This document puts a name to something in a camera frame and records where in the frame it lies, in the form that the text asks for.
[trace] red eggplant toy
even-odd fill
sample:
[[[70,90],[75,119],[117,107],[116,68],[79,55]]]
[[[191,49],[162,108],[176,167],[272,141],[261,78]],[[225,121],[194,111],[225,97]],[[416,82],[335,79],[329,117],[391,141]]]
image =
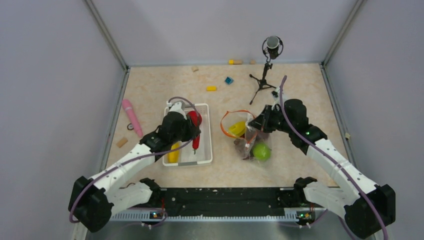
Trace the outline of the red eggplant toy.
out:
[[[196,111],[190,111],[187,113],[188,116],[190,116],[191,121],[194,123],[194,125],[196,127],[200,126],[200,124],[202,123],[202,116],[196,113]],[[194,154],[196,154],[196,150],[199,148],[199,142],[200,142],[200,134],[199,136],[197,136],[194,140],[193,140],[193,150],[194,150]]]

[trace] blue cube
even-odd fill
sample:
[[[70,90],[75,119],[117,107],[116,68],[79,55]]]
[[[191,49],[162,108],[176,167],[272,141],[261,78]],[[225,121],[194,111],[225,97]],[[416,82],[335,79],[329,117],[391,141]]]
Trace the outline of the blue cube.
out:
[[[225,79],[225,82],[226,82],[226,84],[230,85],[234,82],[234,80],[231,77],[227,76],[226,79]]]

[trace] wooden table surface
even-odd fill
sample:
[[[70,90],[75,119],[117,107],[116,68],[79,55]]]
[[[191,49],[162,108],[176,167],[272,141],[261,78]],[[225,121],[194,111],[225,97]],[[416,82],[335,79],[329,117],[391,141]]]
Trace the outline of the wooden table surface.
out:
[[[266,162],[241,160],[233,147],[233,139],[222,133],[220,121],[226,111],[246,109],[258,115],[266,104],[272,105],[271,89],[260,91],[249,105],[258,87],[249,74],[261,77],[263,68],[262,64],[200,65],[198,71],[192,72],[191,66],[132,67],[124,98],[133,104],[143,132],[150,133],[161,124],[166,101],[171,97],[184,97],[195,104],[207,103],[213,161],[207,166],[168,167],[160,159],[130,181],[150,178],[165,188],[292,187],[297,178],[311,176],[327,186],[336,186],[315,161],[291,144],[286,133],[276,131],[271,134],[272,156]],[[284,75],[287,75],[285,94],[303,101],[309,122],[321,128],[346,156],[319,65],[274,64],[266,79],[269,84],[279,86]],[[224,82],[227,76],[234,79],[231,85]],[[217,86],[217,91],[206,91],[207,86]],[[127,130],[129,123],[121,108],[107,166],[122,158],[139,142],[136,133]],[[122,137],[126,137],[128,143],[118,148],[116,143]]]

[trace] pink bowling pin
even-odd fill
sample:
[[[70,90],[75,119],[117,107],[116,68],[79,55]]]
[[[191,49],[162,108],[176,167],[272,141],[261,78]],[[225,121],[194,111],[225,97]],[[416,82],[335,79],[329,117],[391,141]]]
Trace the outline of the pink bowling pin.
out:
[[[133,105],[131,104],[130,100],[124,99],[122,100],[122,108],[128,115],[129,121],[132,124],[132,127],[134,128],[135,133],[141,138],[143,137],[143,130],[140,126],[139,121],[137,120],[137,116],[134,113]]]

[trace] green ball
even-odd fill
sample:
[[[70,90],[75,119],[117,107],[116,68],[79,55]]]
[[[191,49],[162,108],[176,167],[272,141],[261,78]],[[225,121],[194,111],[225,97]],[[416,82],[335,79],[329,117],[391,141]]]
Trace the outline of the green ball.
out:
[[[253,146],[253,156],[259,161],[266,161],[271,157],[271,149],[263,142],[259,142]]]

